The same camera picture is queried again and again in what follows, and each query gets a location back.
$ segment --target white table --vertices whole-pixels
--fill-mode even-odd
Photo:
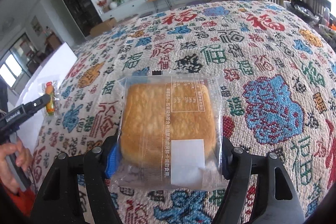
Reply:
[[[38,93],[38,81],[41,78],[58,75],[59,88],[76,60],[77,57],[70,49],[69,45],[63,43],[50,57],[48,57],[47,60],[45,60],[46,62],[43,62],[35,71],[16,102],[16,107],[40,97]],[[24,122],[17,132],[24,146],[31,151],[31,154],[33,154],[37,137],[44,120],[43,112],[44,109],[38,111],[33,117]]]

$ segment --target human hand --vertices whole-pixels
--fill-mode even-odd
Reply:
[[[16,157],[16,166],[21,167],[26,172],[32,162],[32,156],[29,149],[23,146],[21,140],[17,138],[16,144],[5,143],[0,145],[0,179],[3,185],[14,194],[17,193],[20,186],[9,169],[6,156],[16,151],[19,152],[19,155]]]

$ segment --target window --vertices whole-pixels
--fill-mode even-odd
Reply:
[[[0,68],[0,75],[6,81],[6,83],[13,87],[16,79],[21,75],[22,68],[19,63],[15,60],[14,56],[10,54],[5,63]]]
[[[10,87],[14,85],[16,78],[9,71],[8,67],[5,64],[3,64],[0,68],[0,75]]]
[[[22,68],[20,67],[19,63],[15,60],[13,54],[8,56],[6,59],[6,65],[10,68],[10,70],[14,73],[16,77],[18,77],[21,72]]]

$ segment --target plastic bread wrapper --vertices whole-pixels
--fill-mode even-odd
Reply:
[[[44,94],[50,95],[50,102],[44,108],[44,116],[47,119],[51,119],[52,117],[59,116],[60,105],[60,82],[59,76],[49,76],[45,78],[40,78],[37,80],[38,82],[38,93],[40,96]]]
[[[117,145],[108,161],[113,186],[218,190],[222,176],[221,76],[126,76]]]

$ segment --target blue gripper pad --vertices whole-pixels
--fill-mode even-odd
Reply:
[[[119,143],[116,143],[107,157],[105,175],[108,179],[117,171],[121,157]]]

